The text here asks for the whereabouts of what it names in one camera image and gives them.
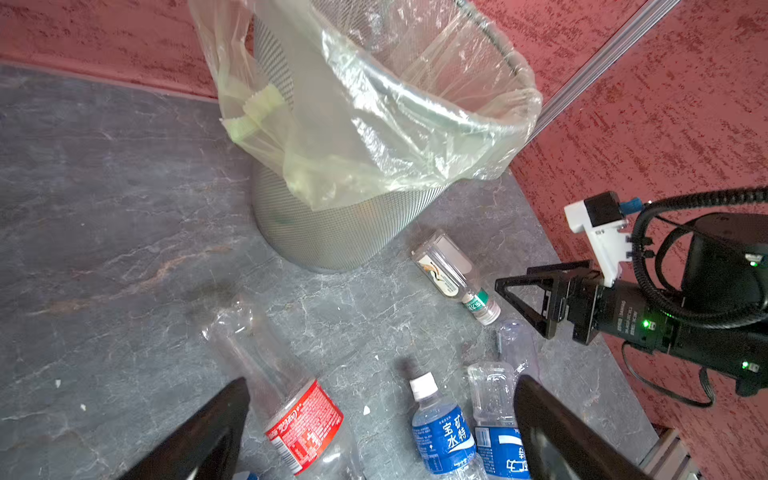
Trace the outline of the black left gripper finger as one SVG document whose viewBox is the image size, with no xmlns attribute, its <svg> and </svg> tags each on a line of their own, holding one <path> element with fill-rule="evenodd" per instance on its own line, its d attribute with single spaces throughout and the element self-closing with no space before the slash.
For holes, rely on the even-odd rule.
<svg viewBox="0 0 768 480">
<path fill-rule="evenodd" d="M 231 381 L 122 477 L 231 479 L 249 402 L 246 380 Z"/>
</svg>

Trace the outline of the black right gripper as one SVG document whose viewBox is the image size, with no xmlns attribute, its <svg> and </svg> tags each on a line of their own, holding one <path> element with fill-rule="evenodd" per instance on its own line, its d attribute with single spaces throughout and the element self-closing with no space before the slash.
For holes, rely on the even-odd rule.
<svg viewBox="0 0 768 480">
<path fill-rule="evenodd" d="M 567 320 L 573 339 L 583 345 L 603 333 L 667 353 L 675 333 L 637 284 L 619 280 L 605 286 L 591 260 L 529 267 L 526 275 L 496 279 L 494 290 L 547 340 Z M 517 382 L 514 409 L 533 479 L 648 477 L 529 375 Z"/>
</svg>

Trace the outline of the clear bottle red label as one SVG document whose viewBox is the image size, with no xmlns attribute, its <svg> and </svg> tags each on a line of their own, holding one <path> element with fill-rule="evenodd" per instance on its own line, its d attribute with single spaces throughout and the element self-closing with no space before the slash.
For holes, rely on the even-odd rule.
<svg viewBox="0 0 768 480">
<path fill-rule="evenodd" d="M 252 303 L 218 310 L 202 336 L 245 379 L 251 409 L 295 479 L 365 477 L 344 413 Z"/>
</svg>

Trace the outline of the square bottle green neck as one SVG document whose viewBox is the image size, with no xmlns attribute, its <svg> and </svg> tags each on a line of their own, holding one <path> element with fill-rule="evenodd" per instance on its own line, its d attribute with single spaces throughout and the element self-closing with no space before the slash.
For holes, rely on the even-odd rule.
<svg viewBox="0 0 768 480">
<path fill-rule="evenodd" d="M 501 307 L 484 289 L 479 270 L 445 231 L 436 230 L 411 251 L 411 259 L 445 297 L 459 301 L 481 325 L 499 318 Z"/>
</svg>

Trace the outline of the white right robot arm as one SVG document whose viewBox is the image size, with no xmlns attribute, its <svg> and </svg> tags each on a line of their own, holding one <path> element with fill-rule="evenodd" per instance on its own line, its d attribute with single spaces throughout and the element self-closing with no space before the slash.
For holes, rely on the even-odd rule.
<svg viewBox="0 0 768 480">
<path fill-rule="evenodd" d="M 767 386 L 767 218 L 744 206 L 766 200 L 762 186 L 653 202 L 607 191 L 565 209 L 593 260 L 531 267 L 495 290 L 544 338 L 566 321 L 583 345 L 605 334 L 696 364 L 702 409 L 713 371 L 751 397 Z"/>
</svg>

